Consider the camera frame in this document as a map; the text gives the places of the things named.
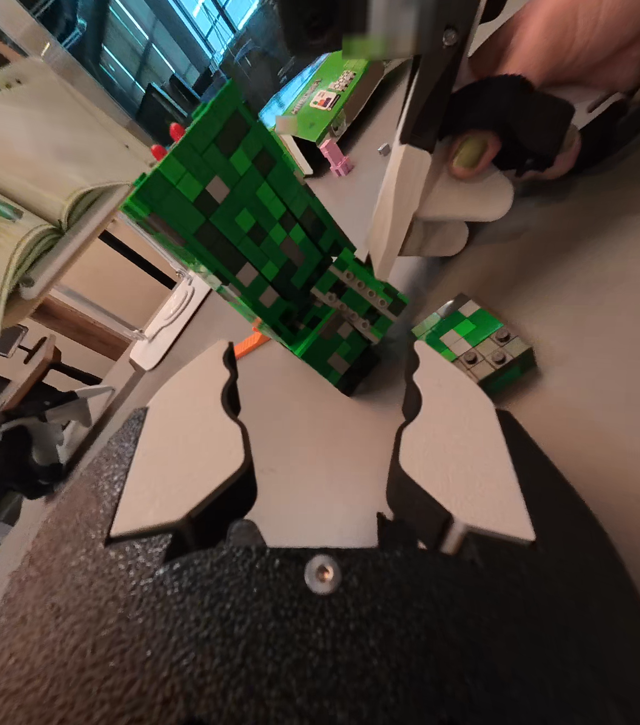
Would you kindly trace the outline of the pink lego pig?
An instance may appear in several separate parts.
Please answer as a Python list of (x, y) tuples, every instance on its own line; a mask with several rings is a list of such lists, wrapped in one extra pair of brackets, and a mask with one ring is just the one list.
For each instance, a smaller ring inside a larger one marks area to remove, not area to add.
[(334, 139), (330, 138), (323, 141), (319, 145), (319, 150), (328, 161), (334, 176), (346, 177), (350, 174), (353, 168), (352, 163)]

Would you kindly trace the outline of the black white gripper device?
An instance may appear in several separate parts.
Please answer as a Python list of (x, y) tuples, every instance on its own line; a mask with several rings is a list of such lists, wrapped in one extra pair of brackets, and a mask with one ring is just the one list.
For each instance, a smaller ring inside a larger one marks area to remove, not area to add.
[(112, 386), (86, 386), (1, 411), (0, 500), (11, 492), (26, 500), (53, 494), (68, 477), (66, 428), (92, 427), (89, 401), (113, 392)]

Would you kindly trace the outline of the green lego box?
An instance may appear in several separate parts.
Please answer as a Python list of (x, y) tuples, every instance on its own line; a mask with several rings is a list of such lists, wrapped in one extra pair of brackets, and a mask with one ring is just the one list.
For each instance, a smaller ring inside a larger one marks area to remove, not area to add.
[(304, 176), (327, 166), (321, 145), (337, 146), (396, 61), (320, 56), (264, 106), (259, 118)]

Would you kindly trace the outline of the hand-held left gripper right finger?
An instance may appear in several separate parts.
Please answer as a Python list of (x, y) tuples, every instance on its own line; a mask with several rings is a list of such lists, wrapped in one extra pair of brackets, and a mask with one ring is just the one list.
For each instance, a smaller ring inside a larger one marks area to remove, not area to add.
[(495, 405), (424, 342), (408, 348), (387, 503), (416, 543), (458, 552), (467, 535), (536, 539)]

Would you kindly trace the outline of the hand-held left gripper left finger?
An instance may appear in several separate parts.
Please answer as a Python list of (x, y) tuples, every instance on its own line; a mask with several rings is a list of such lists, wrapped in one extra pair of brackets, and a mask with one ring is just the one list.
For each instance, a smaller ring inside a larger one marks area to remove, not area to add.
[(110, 540), (169, 533), (217, 545), (251, 511), (258, 484), (238, 376), (234, 345), (220, 340), (153, 395)]

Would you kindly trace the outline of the open lego instruction booklet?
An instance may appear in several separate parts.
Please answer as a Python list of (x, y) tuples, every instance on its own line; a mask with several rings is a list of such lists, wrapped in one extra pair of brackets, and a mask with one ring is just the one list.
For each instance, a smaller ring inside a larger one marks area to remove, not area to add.
[(31, 313), (151, 165), (146, 145), (44, 62), (0, 69), (0, 332)]

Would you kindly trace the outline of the green lego creeper model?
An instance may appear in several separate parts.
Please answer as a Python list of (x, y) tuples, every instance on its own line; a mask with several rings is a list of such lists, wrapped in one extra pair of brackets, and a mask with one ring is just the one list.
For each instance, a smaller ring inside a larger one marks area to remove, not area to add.
[(358, 256), (233, 81), (194, 111), (122, 211), (346, 396), (408, 303)]

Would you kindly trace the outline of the green lego leg block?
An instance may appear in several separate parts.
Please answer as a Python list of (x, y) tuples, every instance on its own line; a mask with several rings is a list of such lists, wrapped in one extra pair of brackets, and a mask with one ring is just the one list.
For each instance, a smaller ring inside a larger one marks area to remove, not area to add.
[(501, 394), (537, 368), (532, 345), (465, 294), (437, 308), (411, 333), (489, 396)]

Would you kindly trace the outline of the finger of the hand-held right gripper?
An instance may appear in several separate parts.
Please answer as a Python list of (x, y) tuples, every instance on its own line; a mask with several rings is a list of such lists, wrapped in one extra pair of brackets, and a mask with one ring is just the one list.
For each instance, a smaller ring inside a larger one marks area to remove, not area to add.
[(421, 202), (432, 154), (394, 142), (370, 223), (370, 262), (377, 278), (388, 278)]

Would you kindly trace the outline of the white book stand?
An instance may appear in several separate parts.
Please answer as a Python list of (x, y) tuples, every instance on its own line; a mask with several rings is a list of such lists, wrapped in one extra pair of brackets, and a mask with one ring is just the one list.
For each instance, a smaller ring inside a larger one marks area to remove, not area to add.
[[(5, 322), (23, 321), (46, 297), (54, 296), (132, 340), (134, 343), (128, 349), (131, 361), (140, 370), (148, 371), (166, 356), (205, 301), (210, 287), (121, 210), (130, 190), (127, 185), (103, 190), (96, 203), (55, 248), (20, 279), (8, 300)], [(172, 270), (171, 276), (164, 280), (170, 293), (144, 324), (132, 325), (124, 315), (108, 310), (65, 280), (97, 240), (147, 275)]]

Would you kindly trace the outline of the person's right hand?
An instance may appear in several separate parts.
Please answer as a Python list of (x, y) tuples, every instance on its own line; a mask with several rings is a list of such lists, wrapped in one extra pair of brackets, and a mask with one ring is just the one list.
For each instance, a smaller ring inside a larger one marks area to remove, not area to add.
[(622, 96), (581, 130), (569, 124), (546, 170), (507, 170), (515, 185), (578, 173), (617, 155), (640, 135), (640, 1), (527, 2), (473, 54), (459, 86), (464, 119), (450, 123), (447, 169), (461, 181), (521, 158), (512, 110), (549, 102), (542, 91), (582, 88)]

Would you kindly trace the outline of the orange brick separator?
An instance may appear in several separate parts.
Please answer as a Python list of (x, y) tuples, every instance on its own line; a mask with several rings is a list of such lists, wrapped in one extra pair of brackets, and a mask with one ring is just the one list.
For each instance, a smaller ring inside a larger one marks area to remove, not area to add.
[(239, 360), (241, 358), (244, 358), (251, 352), (260, 348), (263, 344), (266, 344), (267, 342), (269, 342), (271, 340), (272, 340), (272, 338), (270, 336), (267, 336), (264, 333), (261, 333), (259, 331), (254, 331), (246, 339), (244, 339), (234, 345), (235, 359)]

